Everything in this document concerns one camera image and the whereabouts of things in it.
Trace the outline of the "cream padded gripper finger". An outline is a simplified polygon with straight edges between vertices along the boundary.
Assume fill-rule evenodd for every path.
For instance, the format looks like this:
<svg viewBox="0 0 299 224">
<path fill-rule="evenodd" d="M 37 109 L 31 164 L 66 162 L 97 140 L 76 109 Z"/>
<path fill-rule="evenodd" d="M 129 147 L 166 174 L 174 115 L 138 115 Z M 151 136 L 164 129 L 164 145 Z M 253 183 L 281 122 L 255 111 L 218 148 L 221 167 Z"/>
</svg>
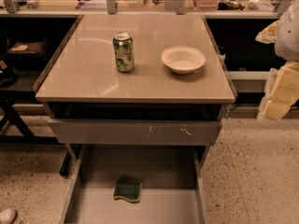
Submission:
<svg viewBox="0 0 299 224">
<path fill-rule="evenodd" d="M 258 119 L 280 120 L 299 100 L 299 62 L 271 68 L 265 82 Z"/>
</svg>

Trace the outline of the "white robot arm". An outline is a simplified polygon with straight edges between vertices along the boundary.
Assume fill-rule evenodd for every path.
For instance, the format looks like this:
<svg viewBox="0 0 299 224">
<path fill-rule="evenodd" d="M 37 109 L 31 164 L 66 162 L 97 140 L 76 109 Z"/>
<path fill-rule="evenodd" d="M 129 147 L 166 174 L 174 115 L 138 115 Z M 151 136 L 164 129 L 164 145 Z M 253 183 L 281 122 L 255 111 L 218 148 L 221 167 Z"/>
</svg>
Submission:
<svg viewBox="0 0 299 224">
<path fill-rule="evenodd" d="M 280 120 L 299 100 L 299 0 L 292 0 L 280 19 L 255 40 L 273 43 L 276 55 L 286 61 L 279 69 L 270 69 L 258 114 L 258 119 Z"/>
</svg>

